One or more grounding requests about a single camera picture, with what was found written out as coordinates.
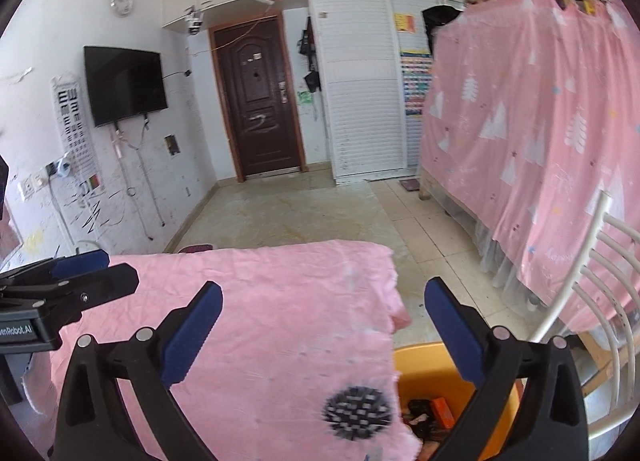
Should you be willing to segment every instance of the white wall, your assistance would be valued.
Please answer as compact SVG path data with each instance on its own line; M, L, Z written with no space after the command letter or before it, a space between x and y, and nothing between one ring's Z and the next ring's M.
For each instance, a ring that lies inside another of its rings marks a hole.
M0 80L0 154L10 166L7 200L24 246L13 265L41 257L71 253L52 207L47 188L26 202L19 199L17 181L63 154L52 107L50 80L73 73L84 84L82 47L116 46L159 51L164 74L187 69L183 35L160 28L161 0L135 0L133 13L117 18L109 0L24 0L0 38L0 76L10 76L28 67L33 71L12 84ZM175 75L165 80L169 108L150 114L142 156L166 225L161 226L142 170L133 151L125 150L124 165L136 189L140 213L126 196L120 167L111 146L110 128L91 130L98 155L104 194L100 215L91 234L82 228L88 207L72 202L76 189L70 180L55 179L52 187L62 205L75 239L97 240L111 253L161 251L197 203L215 183L209 152L203 135L193 75ZM84 105L88 99L84 90ZM134 143L140 141L143 120L131 118L121 129ZM164 137L175 134L180 154L171 157Z
M296 8L283 12L287 53L291 64L292 78L296 92L308 91L304 77L308 74L306 57L298 53L298 41L302 38L302 30L306 28L308 8ZM216 75L210 56L210 41L207 32L188 37L193 83L202 115L204 133L207 139L209 154L219 180L234 178L234 168L228 137L222 118L220 96L216 85ZM322 93L314 95L315 106L301 104L296 98L300 131L302 132L306 162L316 164L328 162L327 137L322 110Z
M309 16L308 8L296 8L285 10L284 27L287 42L287 53L291 62L291 74L294 81L296 96L298 92L308 91L305 76L309 73L308 59L298 52L298 41L302 38L302 30L306 28L306 20ZM306 162L316 164L328 162L326 126L324 123L324 107L322 107L322 93L316 91L314 104L302 104L296 98L298 115L300 117L300 131L304 143Z

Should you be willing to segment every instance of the orange bucket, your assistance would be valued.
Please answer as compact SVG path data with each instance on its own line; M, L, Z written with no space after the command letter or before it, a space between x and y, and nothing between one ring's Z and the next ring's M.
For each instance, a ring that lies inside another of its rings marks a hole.
M453 417L455 419L460 417L471 400L475 387L460 377L442 342L396 349L394 361L396 370L401 373L398 380L398 394L402 409L406 409L411 399L444 397ZM480 456L481 461L500 453L518 412L519 404L520 396L514 387L494 434Z

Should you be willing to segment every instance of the white chair back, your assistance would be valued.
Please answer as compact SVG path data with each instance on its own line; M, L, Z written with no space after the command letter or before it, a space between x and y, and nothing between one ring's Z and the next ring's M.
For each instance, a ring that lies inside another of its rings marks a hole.
M576 293L584 301L588 308L590 308L590 310L596 316L598 322L604 329L605 335L607 336L607 343L609 343L609 348L612 355L613 385L611 391L611 403L608 415L599 419L598 421L595 421L594 423L590 423L590 439L594 439L595 437L598 437L601 434L612 430L618 425L624 423L626 420L630 419L632 414L638 407L638 404L640 403L640 398L634 397L634 385L636 382L636 347L634 344L632 327L629 322L628 316L621 302L616 298L610 288L607 287L604 282L602 282L602 280L589 269L587 265L589 260L592 259L600 266L603 266L613 275L613 277L615 277L615 279L618 280L618 282L620 282L622 286L624 286L633 303L637 308L640 309L640 296L630 282L630 279L613 262L594 250L597 242L606 244L607 247L611 248L613 251L617 252L618 254L620 254L620 256L626 259L626 261L633 267L633 269L638 272L638 274L640 274L640 261L638 261L632 253L629 253L628 250L625 250L625 248L619 242L612 239L610 235L607 235L603 231L604 225L609 224L613 228L618 229L619 231L631 237L636 242L640 243L640 232L631 228L624 221L621 221L609 214L612 201L612 197L609 195L609 193L604 191L600 193L593 219L591 220L591 225L589 226L587 235L582 243L582 246L580 247L580 251L576 255L574 263L572 264L569 273L564 279L564 283L558 291L556 298L548 308L544 320L529 337L530 342L540 342L545 337L546 333L549 331L556 319L558 319L558 316L561 313L562 309L565 307L567 301L574 293ZM613 328L611 327L609 320L605 317L605 314L600 309L599 305L595 300L593 300L593 298L590 297L590 295L587 294L587 292L585 292L580 287L579 281L583 277L593 282L593 284L604 295L604 297L606 297L607 301L615 309L616 315L618 316L618 318L620 319L620 323L622 324L623 332L625 335L625 345L623 347L626 348L626 356L628 357L628 380L626 387L626 402L620 407L618 406L618 400L620 399L620 353L618 351L618 343L616 341Z

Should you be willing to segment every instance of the wall-mounted tv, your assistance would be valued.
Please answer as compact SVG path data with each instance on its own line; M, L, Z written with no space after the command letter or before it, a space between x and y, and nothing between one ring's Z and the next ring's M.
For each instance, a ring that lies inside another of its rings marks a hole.
M85 46L84 68L96 127L167 108L159 53Z

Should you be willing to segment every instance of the tiled floor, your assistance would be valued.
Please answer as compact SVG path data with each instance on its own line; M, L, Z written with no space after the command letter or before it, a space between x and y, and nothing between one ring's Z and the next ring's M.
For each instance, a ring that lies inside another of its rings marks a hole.
M502 302L492 276L480 270L471 237L435 200L421 201L417 192L407 192L398 180L376 181L370 187L425 281L443 278L458 300L475 307L490 326L504 325L521 339L529 335L525 320Z
M330 171L322 170L223 187L179 247L209 242L256 248L327 239L372 241L394 251L398 291L414 321L396 333L397 347L439 340L423 301L426 281L436 276L491 326L505 325L518 338L529 333L502 303L491 276L480 271L469 235L437 202L421 201L398 180L337 187Z

